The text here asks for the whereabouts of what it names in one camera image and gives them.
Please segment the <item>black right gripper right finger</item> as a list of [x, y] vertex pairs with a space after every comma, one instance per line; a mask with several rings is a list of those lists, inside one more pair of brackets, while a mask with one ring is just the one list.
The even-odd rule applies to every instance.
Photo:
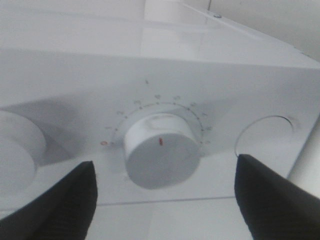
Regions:
[[248, 154], [237, 158], [234, 193], [254, 240], [318, 240], [320, 200]]

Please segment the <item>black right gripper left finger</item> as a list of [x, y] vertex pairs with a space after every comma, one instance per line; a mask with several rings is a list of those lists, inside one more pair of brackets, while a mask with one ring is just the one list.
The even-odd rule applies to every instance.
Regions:
[[2, 240], [84, 240], [97, 206], [93, 162], [84, 161], [27, 205], [0, 220]]

